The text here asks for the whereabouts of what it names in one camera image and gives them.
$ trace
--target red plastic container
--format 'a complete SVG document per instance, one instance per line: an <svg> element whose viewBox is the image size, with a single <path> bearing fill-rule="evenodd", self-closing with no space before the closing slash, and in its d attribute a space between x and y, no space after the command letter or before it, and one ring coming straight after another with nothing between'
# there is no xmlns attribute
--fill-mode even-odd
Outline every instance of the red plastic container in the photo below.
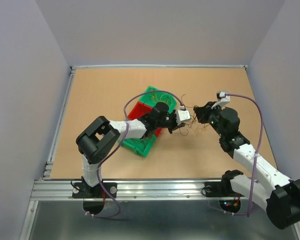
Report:
<svg viewBox="0 0 300 240"><path fill-rule="evenodd" d="M151 106L148 106L148 105L138 101L136 103L136 105L134 106L134 108L132 109L132 111L129 113L128 119L134 120L134 119L140 118L142 115L150 113L151 110L152 110ZM154 135L156 137L158 137L159 134L161 133L161 131L162 131L162 128L158 128L155 131Z"/></svg>

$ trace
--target gray wall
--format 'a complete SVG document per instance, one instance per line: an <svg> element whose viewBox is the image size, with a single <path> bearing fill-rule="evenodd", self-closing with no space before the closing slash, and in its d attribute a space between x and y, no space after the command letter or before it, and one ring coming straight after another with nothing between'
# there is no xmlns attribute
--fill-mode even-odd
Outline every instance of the gray wall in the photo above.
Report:
<svg viewBox="0 0 300 240"><path fill-rule="evenodd" d="M284 0L36 0L71 66L248 64Z"/></svg>
<svg viewBox="0 0 300 240"><path fill-rule="evenodd" d="M279 169L300 179L300 0L287 0L248 67Z"/></svg>
<svg viewBox="0 0 300 240"><path fill-rule="evenodd" d="M18 239L69 67L34 0L0 0L0 239Z"/></svg>

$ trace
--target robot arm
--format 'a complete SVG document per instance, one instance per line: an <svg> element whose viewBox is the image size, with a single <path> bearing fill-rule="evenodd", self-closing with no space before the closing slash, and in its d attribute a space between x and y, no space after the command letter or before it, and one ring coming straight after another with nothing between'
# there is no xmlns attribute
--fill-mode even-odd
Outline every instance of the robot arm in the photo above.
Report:
<svg viewBox="0 0 300 240"><path fill-rule="evenodd" d="M172 132L185 126L185 122L191 119L190 113L184 106L168 113L169 106L158 102L151 112L144 114L138 119L128 121L107 120L104 116L95 119L76 139L79 152L83 159L82 183L86 192L93 192L98 185L97 171L101 177L100 162L109 154L116 141L123 138L129 126L126 139L143 139L151 136L158 128L167 128ZM96 134L103 135L98 139Z"/></svg>
<svg viewBox="0 0 300 240"><path fill-rule="evenodd" d="M217 102L208 102L195 107L194 112L202 124L210 124L219 134L221 148L249 172L253 171L256 150L239 131L240 119L232 108L223 108L230 102L225 92L217 93ZM284 229L300 221L300 179L293 181L257 155L256 179L252 201L266 211L271 222ZM251 180L238 170L227 171L214 190L224 194L236 192L243 196L250 194Z"/></svg>

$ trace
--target wooden table surface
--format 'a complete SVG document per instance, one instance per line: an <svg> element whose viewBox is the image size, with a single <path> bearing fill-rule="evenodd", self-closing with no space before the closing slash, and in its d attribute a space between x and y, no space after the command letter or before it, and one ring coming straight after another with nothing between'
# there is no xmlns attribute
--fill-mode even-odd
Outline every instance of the wooden table surface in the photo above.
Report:
<svg viewBox="0 0 300 240"><path fill-rule="evenodd" d="M82 157L77 136L98 116L125 119L123 107L148 86L181 97L187 106L204 106L216 101L216 92L228 91L254 97L246 71L242 68L146 68L78 69L75 72L63 125L57 143L51 179L78 179ZM127 108L132 110L137 100ZM260 116L248 100L231 97L227 105L238 112L239 130L255 147L260 132ZM227 170L250 173L224 153L219 136L208 126L195 123L169 134L163 129L149 155L144 158L121 147L102 167L105 179L220 178ZM273 166L275 160L266 133L260 154Z"/></svg>

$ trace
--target green plastic container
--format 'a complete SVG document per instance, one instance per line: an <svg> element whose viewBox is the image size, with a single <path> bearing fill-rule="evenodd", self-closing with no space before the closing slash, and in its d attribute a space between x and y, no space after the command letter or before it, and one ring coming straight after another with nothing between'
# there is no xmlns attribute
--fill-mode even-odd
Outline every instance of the green plastic container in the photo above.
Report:
<svg viewBox="0 0 300 240"><path fill-rule="evenodd" d="M157 90L159 89L153 86L148 86L145 92L151 92ZM157 102L166 103L169 106L169 113L171 113L177 106L177 101L175 100L175 98L172 95L165 92L153 92L153 93L142 95L139 99L139 102L146 104L150 107L154 107L157 104Z"/></svg>
<svg viewBox="0 0 300 240"><path fill-rule="evenodd" d="M154 134L146 139L130 138L124 140L122 146L131 149L135 154L146 157L156 140L157 137Z"/></svg>

